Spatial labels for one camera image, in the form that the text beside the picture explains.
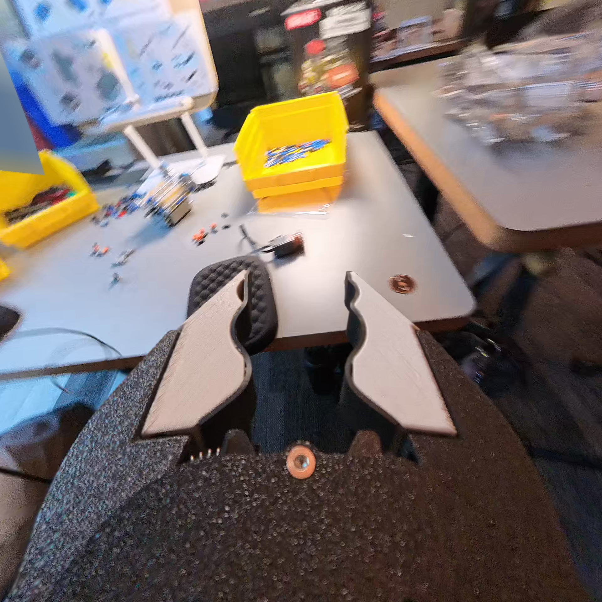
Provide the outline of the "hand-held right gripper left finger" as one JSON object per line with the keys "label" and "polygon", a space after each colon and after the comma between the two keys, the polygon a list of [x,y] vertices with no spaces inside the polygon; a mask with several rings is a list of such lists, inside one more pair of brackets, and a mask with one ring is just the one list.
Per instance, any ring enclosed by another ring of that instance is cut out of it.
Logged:
{"label": "hand-held right gripper left finger", "polygon": [[234,401],[251,379],[237,320],[248,303],[248,271],[239,271],[187,318],[156,388],[142,438],[191,434]]}

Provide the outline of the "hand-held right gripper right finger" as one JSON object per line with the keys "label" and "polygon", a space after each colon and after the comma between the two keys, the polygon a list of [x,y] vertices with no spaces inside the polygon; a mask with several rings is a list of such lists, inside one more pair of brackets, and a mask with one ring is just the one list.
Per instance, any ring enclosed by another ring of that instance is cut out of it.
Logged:
{"label": "hand-held right gripper right finger", "polygon": [[344,380],[351,393],[406,431],[457,435],[413,322],[351,270],[344,303],[351,345]]}

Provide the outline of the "grey desk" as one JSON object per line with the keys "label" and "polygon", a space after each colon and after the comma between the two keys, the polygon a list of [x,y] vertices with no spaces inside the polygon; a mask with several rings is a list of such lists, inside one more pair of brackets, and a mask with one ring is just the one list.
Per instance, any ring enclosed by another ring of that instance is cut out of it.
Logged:
{"label": "grey desk", "polygon": [[[258,245],[296,232],[304,237],[304,251],[292,258],[260,255],[277,308],[271,350],[344,340],[349,270],[431,332],[460,327],[475,310],[467,284],[374,132],[348,136],[344,189],[326,213],[263,215],[254,208],[233,164],[194,197],[191,212],[174,228],[139,210],[106,227],[83,220],[9,255],[13,274],[1,284],[1,303],[20,311],[22,320],[1,343],[1,377],[138,361],[185,320],[198,271],[251,252],[240,224]],[[230,214],[226,220],[224,212]],[[217,233],[202,245],[192,243],[211,223]],[[225,223],[229,230],[222,230]],[[111,250],[92,257],[95,243]],[[111,267],[127,249],[135,252],[126,265]],[[110,288],[114,272],[122,281]],[[390,290],[393,275],[415,279],[415,291]]]}

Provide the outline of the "person's blue jeans leg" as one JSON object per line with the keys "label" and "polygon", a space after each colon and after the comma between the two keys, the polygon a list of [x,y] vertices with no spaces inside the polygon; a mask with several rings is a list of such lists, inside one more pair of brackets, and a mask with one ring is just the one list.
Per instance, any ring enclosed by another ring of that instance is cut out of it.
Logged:
{"label": "person's blue jeans leg", "polygon": [[323,453],[344,453],[353,431],[340,410],[342,346],[270,351],[252,356],[257,396],[252,441],[261,453],[308,442]]}

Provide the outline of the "clear chair floor mat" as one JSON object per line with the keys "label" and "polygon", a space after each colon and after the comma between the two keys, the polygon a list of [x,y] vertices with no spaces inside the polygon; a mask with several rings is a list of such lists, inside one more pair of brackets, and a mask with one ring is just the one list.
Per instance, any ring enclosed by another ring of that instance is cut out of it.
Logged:
{"label": "clear chair floor mat", "polygon": [[128,371],[110,370],[2,381],[1,433],[73,405],[82,405],[94,412],[128,374]]}

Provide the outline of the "dark grey motor block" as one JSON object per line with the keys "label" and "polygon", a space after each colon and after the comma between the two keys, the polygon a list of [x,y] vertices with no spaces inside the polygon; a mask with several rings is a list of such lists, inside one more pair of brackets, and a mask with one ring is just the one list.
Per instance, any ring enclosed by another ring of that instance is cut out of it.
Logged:
{"label": "dark grey motor block", "polygon": [[271,253],[277,259],[285,258],[304,251],[304,237],[301,232],[291,235],[279,235],[269,242]]}

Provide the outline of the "brick engine model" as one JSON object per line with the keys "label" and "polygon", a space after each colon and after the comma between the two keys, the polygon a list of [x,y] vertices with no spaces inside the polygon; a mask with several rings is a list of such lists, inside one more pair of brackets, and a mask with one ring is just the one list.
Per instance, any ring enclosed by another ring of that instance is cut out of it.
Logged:
{"label": "brick engine model", "polygon": [[160,182],[146,197],[144,217],[173,228],[191,212],[190,196],[196,184],[190,174],[177,171],[164,162],[158,169]]}

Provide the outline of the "scatter of small mixed parts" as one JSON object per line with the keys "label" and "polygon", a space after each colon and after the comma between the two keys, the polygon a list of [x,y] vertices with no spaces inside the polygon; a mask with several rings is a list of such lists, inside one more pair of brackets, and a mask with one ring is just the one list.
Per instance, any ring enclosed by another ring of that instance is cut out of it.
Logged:
{"label": "scatter of small mixed parts", "polygon": [[149,193],[130,192],[114,200],[101,202],[99,209],[90,217],[90,222],[96,226],[106,227],[110,220],[122,219],[149,206],[150,203]]}

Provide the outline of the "wooden background table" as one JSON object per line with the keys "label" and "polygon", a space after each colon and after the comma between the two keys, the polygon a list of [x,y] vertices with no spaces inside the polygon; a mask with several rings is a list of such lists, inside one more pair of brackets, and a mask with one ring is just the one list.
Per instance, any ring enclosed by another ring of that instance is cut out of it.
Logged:
{"label": "wooden background table", "polygon": [[601,109],[559,146],[486,147],[444,116],[439,61],[371,75],[374,108],[479,242],[500,252],[601,248]]}

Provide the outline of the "pile of dark brick parts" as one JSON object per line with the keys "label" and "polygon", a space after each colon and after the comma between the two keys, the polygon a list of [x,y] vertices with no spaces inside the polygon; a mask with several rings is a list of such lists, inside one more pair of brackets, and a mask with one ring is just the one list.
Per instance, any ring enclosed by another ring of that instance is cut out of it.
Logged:
{"label": "pile of dark brick parts", "polygon": [[46,190],[37,193],[26,205],[7,211],[5,213],[6,221],[9,225],[21,222],[32,215],[70,198],[73,194],[74,191],[70,187],[63,185],[49,187]]}

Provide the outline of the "pile of blue brick pins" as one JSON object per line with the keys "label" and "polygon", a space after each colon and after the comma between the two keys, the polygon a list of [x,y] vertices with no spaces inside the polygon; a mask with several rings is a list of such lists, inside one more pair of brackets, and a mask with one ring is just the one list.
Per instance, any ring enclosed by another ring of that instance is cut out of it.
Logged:
{"label": "pile of blue brick pins", "polygon": [[314,139],[303,143],[283,145],[268,149],[263,166],[267,168],[288,164],[306,158],[330,144],[330,139]]}

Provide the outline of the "pile of clear plastic bags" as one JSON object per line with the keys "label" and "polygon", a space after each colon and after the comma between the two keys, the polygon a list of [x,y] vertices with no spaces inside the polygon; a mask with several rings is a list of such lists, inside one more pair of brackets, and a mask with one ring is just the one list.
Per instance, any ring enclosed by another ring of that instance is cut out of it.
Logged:
{"label": "pile of clear plastic bags", "polygon": [[444,61],[433,91],[482,144],[556,144],[601,120],[601,29],[488,48]]}

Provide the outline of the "printed instruction booklet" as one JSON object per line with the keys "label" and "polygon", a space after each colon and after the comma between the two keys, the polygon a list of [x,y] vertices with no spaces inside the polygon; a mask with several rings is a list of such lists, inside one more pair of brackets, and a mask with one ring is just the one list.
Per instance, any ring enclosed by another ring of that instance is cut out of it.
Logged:
{"label": "printed instruction booklet", "polygon": [[7,1],[23,33],[1,52],[54,124],[203,107],[219,90],[197,1]]}

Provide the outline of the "black printed kit box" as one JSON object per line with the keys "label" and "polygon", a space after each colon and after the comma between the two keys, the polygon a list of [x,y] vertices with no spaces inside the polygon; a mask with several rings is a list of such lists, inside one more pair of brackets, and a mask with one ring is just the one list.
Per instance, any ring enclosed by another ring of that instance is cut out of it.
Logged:
{"label": "black printed kit box", "polygon": [[336,92],[350,131],[367,128],[372,1],[296,1],[282,13],[299,96]]}

